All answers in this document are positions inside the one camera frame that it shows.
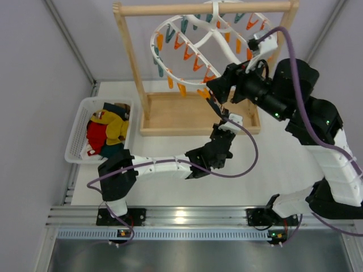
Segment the olive yellow sock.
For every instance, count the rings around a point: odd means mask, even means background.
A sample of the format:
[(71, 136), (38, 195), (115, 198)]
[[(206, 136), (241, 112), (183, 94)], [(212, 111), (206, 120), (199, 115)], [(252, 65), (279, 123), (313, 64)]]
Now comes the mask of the olive yellow sock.
[(90, 121), (106, 126), (105, 134), (107, 137), (107, 145), (117, 145), (122, 141), (126, 140), (129, 121), (124, 121), (116, 113), (110, 112), (105, 109), (98, 110), (92, 115)]

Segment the red sock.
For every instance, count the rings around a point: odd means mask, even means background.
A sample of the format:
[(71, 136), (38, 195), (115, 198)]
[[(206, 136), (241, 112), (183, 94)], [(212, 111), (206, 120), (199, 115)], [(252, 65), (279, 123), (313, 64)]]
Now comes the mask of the red sock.
[(106, 125), (93, 121), (88, 122), (86, 138), (90, 146), (90, 150), (87, 152), (89, 156), (98, 155), (101, 152), (107, 140), (106, 129)]

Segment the white plastic basket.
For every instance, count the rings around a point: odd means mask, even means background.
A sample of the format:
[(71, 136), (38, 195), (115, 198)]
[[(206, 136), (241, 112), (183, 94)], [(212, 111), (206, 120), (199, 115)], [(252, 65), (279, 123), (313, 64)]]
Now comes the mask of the white plastic basket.
[(65, 150), (65, 160), (68, 163), (74, 164), (101, 164), (106, 161), (106, 158), (100, 155), (81, 156), (82, 151), (85, 151), (87, 143), (86, 126), (93, 113), (103, 109), (105, 103), (122, 103), (130, 106), (129, 121), (133, 123), (134, 102), (128, 97), (88, 97), (81, 101), (73, 126), (70, 132), (69, 140)]

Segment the dark navy sock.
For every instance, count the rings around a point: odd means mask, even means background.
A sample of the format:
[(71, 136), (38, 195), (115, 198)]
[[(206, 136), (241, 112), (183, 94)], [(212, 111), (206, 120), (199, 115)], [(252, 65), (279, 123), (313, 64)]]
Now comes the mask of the dark navy sock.
[(218, 102), (218, 100), (213, 95), (212, 91), (208, 91), (209, 97), (206, 99), (208, 104), (211, 106), (213, 111), (219, 116), (222, 120), (229, 117), (229, 110), (226, 109), (222, 104)]

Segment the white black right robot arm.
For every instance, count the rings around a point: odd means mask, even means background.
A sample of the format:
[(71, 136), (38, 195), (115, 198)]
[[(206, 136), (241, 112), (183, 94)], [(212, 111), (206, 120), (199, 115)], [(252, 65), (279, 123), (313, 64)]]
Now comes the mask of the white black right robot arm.
[(268, 65), (258, 61), (229, 64), (224, 73), (207, 82), (220, 104), (249, 100), (278, 121), (311, 152), (323, 178), (307, 189), (276, 194), (267, 204), (281, 218), (313, 213), (326, 219), (362, 218), (362, 169), (347, 144), (343, 120), (335, 105), (312, 96), (319, 78), (316, 69), (300, 59), (280, 61), (272, 78)]

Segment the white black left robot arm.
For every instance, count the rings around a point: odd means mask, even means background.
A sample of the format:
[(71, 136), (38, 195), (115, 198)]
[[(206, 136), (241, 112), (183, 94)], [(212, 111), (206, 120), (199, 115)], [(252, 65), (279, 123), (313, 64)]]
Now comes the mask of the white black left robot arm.
[(111, 210), (111, 218), (128, 213), (126, 196), (137, 181), (199, 179), (212, 169), (223, 168), (233, 157), (230, 147), (238, 132), (240, 128), (230, 122), (214, 124), (208, 143), (178, 156), (142, 157), (132, 155), (128, 149), (115, 153), (98, 166), (102, 199)]

